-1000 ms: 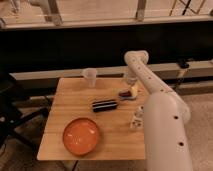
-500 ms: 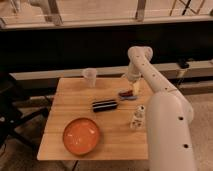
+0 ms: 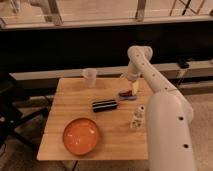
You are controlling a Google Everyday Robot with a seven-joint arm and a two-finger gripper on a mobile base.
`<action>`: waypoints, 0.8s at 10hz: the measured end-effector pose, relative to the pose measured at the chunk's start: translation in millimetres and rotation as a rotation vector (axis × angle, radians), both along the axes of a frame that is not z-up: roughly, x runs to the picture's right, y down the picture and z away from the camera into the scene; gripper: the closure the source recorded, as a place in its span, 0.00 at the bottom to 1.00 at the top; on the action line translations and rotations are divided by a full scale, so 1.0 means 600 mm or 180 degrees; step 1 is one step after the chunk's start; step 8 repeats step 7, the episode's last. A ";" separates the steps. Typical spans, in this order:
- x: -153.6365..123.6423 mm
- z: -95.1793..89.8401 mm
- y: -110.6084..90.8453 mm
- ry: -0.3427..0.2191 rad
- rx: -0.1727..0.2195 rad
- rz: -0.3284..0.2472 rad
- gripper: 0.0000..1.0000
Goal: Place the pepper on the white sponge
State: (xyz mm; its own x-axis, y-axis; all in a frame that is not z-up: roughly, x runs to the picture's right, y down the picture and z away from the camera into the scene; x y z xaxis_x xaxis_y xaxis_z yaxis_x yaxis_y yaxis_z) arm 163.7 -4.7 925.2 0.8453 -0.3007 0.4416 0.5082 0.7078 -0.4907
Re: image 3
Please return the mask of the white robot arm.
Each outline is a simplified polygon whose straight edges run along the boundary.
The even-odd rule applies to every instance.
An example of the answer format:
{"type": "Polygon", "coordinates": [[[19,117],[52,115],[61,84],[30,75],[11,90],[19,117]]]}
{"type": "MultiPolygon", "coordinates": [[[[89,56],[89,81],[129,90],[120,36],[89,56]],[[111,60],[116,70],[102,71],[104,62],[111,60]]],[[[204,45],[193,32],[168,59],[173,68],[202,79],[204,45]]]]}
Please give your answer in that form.
{"type": "Polygon", "coordinates": [[[197,171],[189,124],[194,111],[182,93],[151,63],[150,46],[130,46],[125,77],[143,76],[153,95],[145,109],[150,171],[197,171]]]}

